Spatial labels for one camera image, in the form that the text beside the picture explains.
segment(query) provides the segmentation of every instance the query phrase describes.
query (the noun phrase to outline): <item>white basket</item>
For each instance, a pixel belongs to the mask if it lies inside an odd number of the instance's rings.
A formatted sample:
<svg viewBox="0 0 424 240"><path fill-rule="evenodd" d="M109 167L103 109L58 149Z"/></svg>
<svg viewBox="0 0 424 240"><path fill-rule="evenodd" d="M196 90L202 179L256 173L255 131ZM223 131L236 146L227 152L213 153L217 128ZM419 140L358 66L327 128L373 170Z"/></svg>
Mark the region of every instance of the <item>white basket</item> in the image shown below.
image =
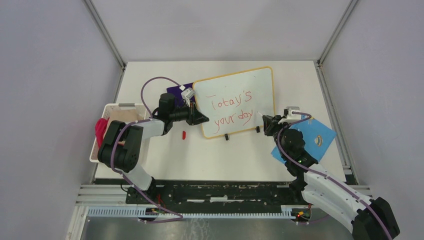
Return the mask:
<svg viewBox="0 0 424 240"><path fill-rule="evenodd" d="M111 112L117 111L117 110L133 110L135 109L137 111L137 114L140 116L143 116L143 119L146 118L146 108L142 103L109 103L104 106L103 114L101 115L102 118L107 119L111 115ZM91 149L90 154L90 162L93 163L99 163L99 160L97 159L97 153L99 152L99 147L97 146L97 138L94 139L93 147Z"/></svg>

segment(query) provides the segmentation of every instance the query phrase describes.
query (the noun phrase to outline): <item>whiteboard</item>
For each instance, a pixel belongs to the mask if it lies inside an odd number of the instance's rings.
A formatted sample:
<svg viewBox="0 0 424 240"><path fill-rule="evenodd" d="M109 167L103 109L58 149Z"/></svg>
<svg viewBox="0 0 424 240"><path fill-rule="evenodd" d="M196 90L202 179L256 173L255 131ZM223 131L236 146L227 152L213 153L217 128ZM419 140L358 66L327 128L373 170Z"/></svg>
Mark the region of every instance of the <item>whiteboard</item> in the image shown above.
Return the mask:
<svg viewBox="0 0 424 240"><path fill-rule="evenodd" d="M273 70L269 66L202 79L193 83L198 110L209 118L206 138L262 126L258 114L275 115Z"/></svg>

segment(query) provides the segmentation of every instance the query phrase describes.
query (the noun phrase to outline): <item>red object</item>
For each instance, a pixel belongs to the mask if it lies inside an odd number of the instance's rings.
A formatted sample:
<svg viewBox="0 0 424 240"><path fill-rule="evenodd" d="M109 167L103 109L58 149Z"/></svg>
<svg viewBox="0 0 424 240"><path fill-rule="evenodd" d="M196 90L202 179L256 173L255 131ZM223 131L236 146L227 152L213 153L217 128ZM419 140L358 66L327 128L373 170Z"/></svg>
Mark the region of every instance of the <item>red object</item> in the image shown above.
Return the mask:
<svg viewBox="0 0 424 240"><path fill-rule="evenodd" d="M106 132L106 127L108 126L108 119L104 119L104 118L100 118L96 123L95 123L95 137L97 139L97 146L98 148L100 148L100 146L103 143L103 135L105 135Z"/></svg>

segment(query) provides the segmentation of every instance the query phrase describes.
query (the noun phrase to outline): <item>gray wall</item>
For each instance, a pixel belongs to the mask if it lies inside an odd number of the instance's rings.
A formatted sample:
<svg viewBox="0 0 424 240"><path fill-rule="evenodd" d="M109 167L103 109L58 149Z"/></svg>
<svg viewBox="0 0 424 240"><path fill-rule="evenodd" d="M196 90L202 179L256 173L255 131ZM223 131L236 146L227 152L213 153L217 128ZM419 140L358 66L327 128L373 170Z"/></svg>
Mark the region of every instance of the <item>gray wall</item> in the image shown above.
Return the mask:
<svg viewBox="0 0 424 240"><path fill-rule="evenodd" d="M424 1L362 0L324 62L361 180L422 239Z"/></svg>
<svg viewBox="0 0 424 240"><path fill-rule="evenodd" d="M93 0L125 61L316 60L350 0Z"/></svg>
<svg viewBox="0 0 424 240"><path fill-rule="evenodd" d="M2 0L0 36L0 238L63 239L119 67L81 0Z"/></svg>

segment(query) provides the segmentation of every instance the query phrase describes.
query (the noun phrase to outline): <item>red handwritten text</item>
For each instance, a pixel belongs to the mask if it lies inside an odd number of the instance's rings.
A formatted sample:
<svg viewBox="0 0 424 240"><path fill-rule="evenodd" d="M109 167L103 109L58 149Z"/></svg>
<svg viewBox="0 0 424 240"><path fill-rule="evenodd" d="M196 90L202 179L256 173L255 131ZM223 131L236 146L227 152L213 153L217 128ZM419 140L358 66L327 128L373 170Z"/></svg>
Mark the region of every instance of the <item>red handwritten text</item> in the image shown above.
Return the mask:
<svg viewBox="0 0 424 240"><path fill-rule="evenodd" d="M222 126L234 124L235 123L235 120L237 120L237 118L233 118L234 115L236 115L236 113L234 113L231 116L222 117L222 118L220 118L218 120L215 120L214 122L215 122L215 124L217 126L217 130L216 130L216 132L214 134L217 134L220 131L220 129L221 129ZM237 117L241 121L244 121L244 123L243 123L243 126L244 126L245 124L247 124L252 119L252 115L253 115L253 109L251 109L250 112L241 110L241 113Z"/></svg>
<svg viewBox="0 0 424 240"><path fill-rule="evenodd" d="M252 99L252 92L251 91L243 91L243 100L245 102L249 102ZM216 97L216 95L211 95L211 96L206 96L207 98L212 98L212 97ZM214 101L210 102L212 104L212 107L214 110L216 110ZM226 100L225 97L222 98L222 101L219 100L217 106L218 108L222 108L222 107L229 107L232 105L237 104L235 107L240 106L240 104L242 104L242 93L240 93L238 96L234 96L233 98Z"/></svg>
<svg viewBox="0 0 424 240"><path fill-rule="evenodd" d="M250 112L243 112L243 110L241 110L241 114L238 115L238 118L239 119L247 119L247 121L245 123L243 123L243 126L244 126L245 124L247 124L251 120L252 115L253 115L253 109Z"/></svg>
<svg viewBox="0 0 424 240"><path fill-rule="evenodd" d="M236 115L236 114L234 113L233 115L228 116L228 120L227 120L227 117L222 117L221 119L218 120L218 122L215 120L214 122L218 126L218 130L216 130L216 132L214 134L216 134L220 131L221 125L224 124L224 121L225 121L226 124L234 123L234 120L233 120L234 115Z"/></svg>

